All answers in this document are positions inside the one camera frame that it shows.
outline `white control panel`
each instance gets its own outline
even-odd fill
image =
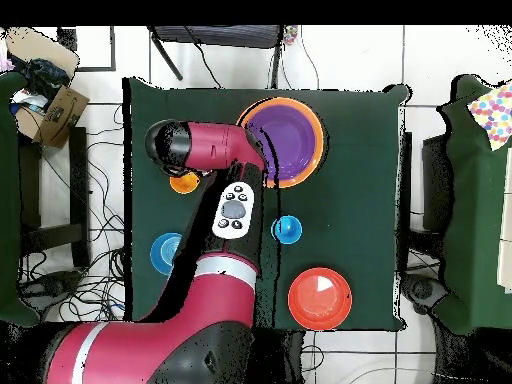
[[[254,192],[249,184],[236,182],[227,186],[215,212],[213,234],[226,240],[245,236],[251,224],[253,205]]]

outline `cardboard box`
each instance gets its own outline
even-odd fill
[[[45,116],[20,107],[16,112],[18,130],[34,142],[62,148],[82,115],[89,99],[71,88],[61,87]]]
[[[31,59],[46,59],[66,72],[73,79],[78,56],[32,28],[13,27],[6,33],[7,48],[17,58],[28,62]],[[69,128],[74,127],[89,99],[71,88],[62,86],[48,107],[45,116],[21,107],[16,112],[18,130],[34,142],[62,148],[69,137]]]

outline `red plate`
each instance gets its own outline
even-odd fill
[[[300,325],[310,330],[332,330],[352,307],[345,279],[329,268],[311,268],[300,274],[288,292],[288,307]]]

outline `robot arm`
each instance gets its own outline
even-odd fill
[[[217,171],[168,282],[188,288],[183,307],[165,311],[164,292],[150,314],[172,316],[163,322],[83,323],[61,333],[44,360],[44,384],[243,384],[259,272],[261,147],[238,126],[163,121],[149,129],[146,148],[168,175]]]

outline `orange plate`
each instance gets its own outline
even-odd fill
[[[309,161],[308,166],[295,178],[279,181],[280,188],[292,187],[308,178],[320,163],[320,159],[322,158],[322,153],[324,151],[324,132],[322,130],[322,124],[320,123],[320,120],[317,118],[315,113],[304,103],[301,103],[298,100],[289,99],[287,97],[274,97],[266,100],[260,100],[259,102],[249,106],[244,111],[244,113],[240,115],[240,118],[238,118],[237,125],[245,127],[249,120],[256,113],[270,106],[289,106],[298,110],[311,124],[315,134],[315,151],[313,153],[313,157]],[[267,181],[266,187],[274,187],[274,181]]]
[[[192,193],[199,185],[199,178],[193,172],[183,175],[183,177],[169,177],[171,187],[180,194]]]
[[[329,268],[311,268],[300,274],[288,292],[288,307],[300,325],[310,330],[332,330],[352,307],[345,279]]]

